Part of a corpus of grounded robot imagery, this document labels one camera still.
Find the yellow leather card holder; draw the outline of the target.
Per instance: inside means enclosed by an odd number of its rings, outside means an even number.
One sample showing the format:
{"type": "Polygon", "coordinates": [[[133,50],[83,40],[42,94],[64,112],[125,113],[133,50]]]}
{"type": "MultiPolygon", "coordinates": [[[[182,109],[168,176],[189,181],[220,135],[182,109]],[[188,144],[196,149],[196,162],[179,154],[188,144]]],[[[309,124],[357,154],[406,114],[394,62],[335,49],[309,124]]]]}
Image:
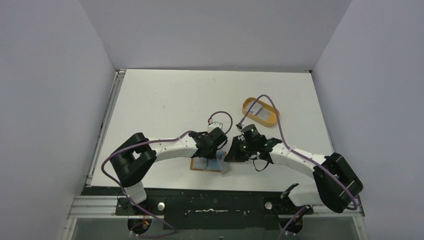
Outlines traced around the yellow leather card holder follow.
{"type": "Polygon", "coordinates": [[[189,168],[192,171],[220,173],[216,157],[217,153],[213,159],[207,159],[203,157],[192,158],[189,168]]]}

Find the silver credit card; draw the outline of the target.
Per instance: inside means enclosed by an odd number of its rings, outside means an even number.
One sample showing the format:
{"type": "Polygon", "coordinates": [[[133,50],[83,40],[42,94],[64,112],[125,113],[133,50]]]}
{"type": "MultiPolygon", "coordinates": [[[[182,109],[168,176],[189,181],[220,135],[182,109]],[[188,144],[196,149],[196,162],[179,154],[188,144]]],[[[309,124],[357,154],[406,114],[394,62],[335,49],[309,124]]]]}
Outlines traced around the silver credit card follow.
{"type": "Polygon", "coordinates": [[[230,170],[229,163],[225,161],[226,153],[224,151],[218,151],[216,155],[216,161],[219,167],[219,171],[222,175],[230,170]]]}

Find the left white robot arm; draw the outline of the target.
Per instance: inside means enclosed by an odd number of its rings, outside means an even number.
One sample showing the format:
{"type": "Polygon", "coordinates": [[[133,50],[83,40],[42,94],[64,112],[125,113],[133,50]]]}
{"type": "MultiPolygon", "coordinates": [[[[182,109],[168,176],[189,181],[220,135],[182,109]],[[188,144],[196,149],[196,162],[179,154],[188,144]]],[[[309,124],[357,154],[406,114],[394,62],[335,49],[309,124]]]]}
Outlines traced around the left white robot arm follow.
{"type": "Polygon", "coordinates": [[[142,179],[156,162],[175,158],[214,159],[218,148],[228,140],[219,127],[210,132],[187,131],[168,139],[148,139],[133,134],[101,165],[104,175],[120,187],[128,198],[128,208],[136,215],[147,211],[148,200],[142,179]]]}

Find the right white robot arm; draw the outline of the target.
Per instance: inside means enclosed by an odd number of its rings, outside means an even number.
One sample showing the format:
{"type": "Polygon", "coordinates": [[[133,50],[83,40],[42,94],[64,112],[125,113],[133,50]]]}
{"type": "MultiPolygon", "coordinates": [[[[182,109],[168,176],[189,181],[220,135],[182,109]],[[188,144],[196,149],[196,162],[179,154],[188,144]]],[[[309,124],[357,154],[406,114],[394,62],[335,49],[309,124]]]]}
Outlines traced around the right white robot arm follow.
{"type": "Polygon", "coordinates": [[[314,183],[294,183],[282,193],[281,207],[289,214],[302,206],[324,205],[335,213],[355,211],[356,197],[364,189],[362,182],[339,153],[315,154],[288,145],[278,138],[267,138],[254,124],[245,126],[233,137],[226,162],[245,162],[255,157],[267,165],[281,165],[297,171],[314,183]]]}

